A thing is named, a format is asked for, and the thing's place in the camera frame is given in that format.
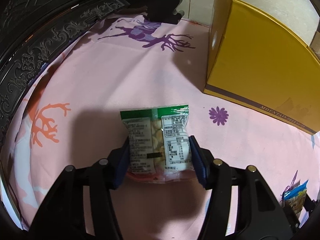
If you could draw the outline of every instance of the barcode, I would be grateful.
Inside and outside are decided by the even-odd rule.
[[[158,153],[147,153],[147,159],[158,158],[158,157],[161,157],[161,156],[162,156],[161,152],[158,152]]]

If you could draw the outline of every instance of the green snack package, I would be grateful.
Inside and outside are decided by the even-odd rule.
[[[194,177],[186,125],[188,105],[121,111],[129,131],[128,176],[164,183]]]

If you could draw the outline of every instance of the yellow box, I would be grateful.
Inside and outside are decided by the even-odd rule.
[[[320,61],[296,34],[240,0],[214,0],[204,93],[320,130]]]

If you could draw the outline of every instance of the snack bag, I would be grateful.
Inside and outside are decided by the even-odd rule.
[[[129,130],[130,178],[164,183],[195,177],[186,132],[188,105],[120,114]]]
[[[283,194],[284,204],[290,205],[297,216],[302,211],[306,199],[307,183],[308,181]]]

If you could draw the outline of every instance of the metal screw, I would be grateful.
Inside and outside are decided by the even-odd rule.
[[[73,166],[72,165],[68,165],[67,167],[64,168],[65,171],[70,172],[73,171]]]
[[[217,166],[220,166],[220,165],[223,164],[223,161],[220,160],[220,159],[214,159],[214,160],[213,160],[213,164],[215,164],[215,165],[217,165]]]
[[[102,165],[102,166],[104,166],[104,165],[107,165],[108,162],[109,162],[109,161],[108,161],[107,159],[101,159],[101,160],[99,161],[99,164]]]
[[[251,172],[256,172],[257,171],[257,168],[253,165],[249,165],[248,166],[248,170],[251,171]]]

